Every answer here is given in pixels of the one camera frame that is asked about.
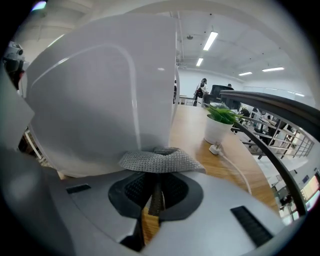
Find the fluorescent light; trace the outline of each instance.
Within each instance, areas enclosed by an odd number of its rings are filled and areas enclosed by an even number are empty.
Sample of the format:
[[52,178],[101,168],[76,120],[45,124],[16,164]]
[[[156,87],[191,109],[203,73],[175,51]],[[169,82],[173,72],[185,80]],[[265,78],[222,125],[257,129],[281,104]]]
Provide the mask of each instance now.
[[204,60],[204,58],[199,58],[199,60],[198,60],[198,62],[197,62],[197,64],[196,64],[196,66],[197,67],[199,67],[200,65],[201,65],[201,62]]
[[211,32],[209,38],[208,38],[208,41],[206,41],[206,44],[203,48],[204,51],[208,51],[209,48],[211,47],[211,45],[214,43],[214,40],[216,39],[218,33],[216,32]]
[[250,74],[252,74],[252,72],[242,73],[242,74],[239,74],[239,76],[245,76],[245,75],[250,75]]
[[47,4],[47,3],[46,3],[45,1],[37,2],[37,3],[35,4],[35,6],[32,8],[31,12],[34,11],[34,10],[39,10],[39,9],[45,8],[46,4]]
[[60,38],[62,38],[64,35],[65,35],[65,34],[60,35],[56,40],[54,40],[52,43],[50,43],[50,44],[47,46],[47,48],[50,47],[50,46],[52,46],[52,45],[54,44],[54,42],[56,42],[57,40],[59,40]]
[[284,70],[284,68],[283,67],[274,67],[274,68],[262,69],[263,72],[276,71],[276,70]]

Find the black railing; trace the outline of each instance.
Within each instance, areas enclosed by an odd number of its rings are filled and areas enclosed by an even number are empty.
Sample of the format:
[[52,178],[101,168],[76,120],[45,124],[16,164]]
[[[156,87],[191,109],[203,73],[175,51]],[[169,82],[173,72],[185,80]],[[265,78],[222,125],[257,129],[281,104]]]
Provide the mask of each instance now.
[[[274,96],[266,93],[245,92],[236,90],[223,90],[220,93],[221,98],[227,98],[227,101],[229,99],[239,101],[241,103],[263,109],[281,119],[285,119],[285,122],[287,124],[296,125],[304,129],[317,141],[320,141],[320,111],[313,107],[288,98]],[[301,191],[281,160],[252,131],[250,131],[240,123],[236,123],[235,126],[241,132],[244,132],[270,159],[272,164],[275,166],[275,168],[283,178],[287,188],[289,189],[299,215],[305,215],[307,213],[307,208],[301,195]]]

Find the white pot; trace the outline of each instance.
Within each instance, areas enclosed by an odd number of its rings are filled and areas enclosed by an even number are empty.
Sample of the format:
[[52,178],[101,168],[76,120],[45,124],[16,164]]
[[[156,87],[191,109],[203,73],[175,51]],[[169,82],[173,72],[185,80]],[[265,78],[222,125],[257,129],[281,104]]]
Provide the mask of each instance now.
[[204,139],[210,144],[220,145],[233,124],[225,124],[211,119],[210,114],[206,116]]

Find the folded towel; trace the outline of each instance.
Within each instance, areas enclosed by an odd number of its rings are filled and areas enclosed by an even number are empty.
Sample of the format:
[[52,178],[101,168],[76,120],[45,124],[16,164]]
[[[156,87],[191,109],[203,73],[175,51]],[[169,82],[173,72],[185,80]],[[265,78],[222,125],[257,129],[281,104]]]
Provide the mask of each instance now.
[[174,173],[196,171],[206,173],[204,166],[176,147],[156,147],[153,152],[129,151],[119,162],[120,166],[137,172]]

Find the wooden table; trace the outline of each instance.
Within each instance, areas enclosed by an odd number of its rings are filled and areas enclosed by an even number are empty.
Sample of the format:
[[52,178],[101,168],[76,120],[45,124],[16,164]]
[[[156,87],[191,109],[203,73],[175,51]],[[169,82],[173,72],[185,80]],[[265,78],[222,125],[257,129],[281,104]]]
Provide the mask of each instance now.
[[[223,158],[209,151],[210,144],[204,140],[207,114],[202,107],[179,105],[171,128],[170,146],[180,148],[198,160],[208,175],[228,180],[247,190],[240,174]],[[245,175],[252,195],[278,212],[274,194],[265,175],[240,139],[230,131],[221,148],[226,157]],[[148,243],[159,229],[158,218],[148,215],[148,209],[143,210],[142,226],[144,240]]]

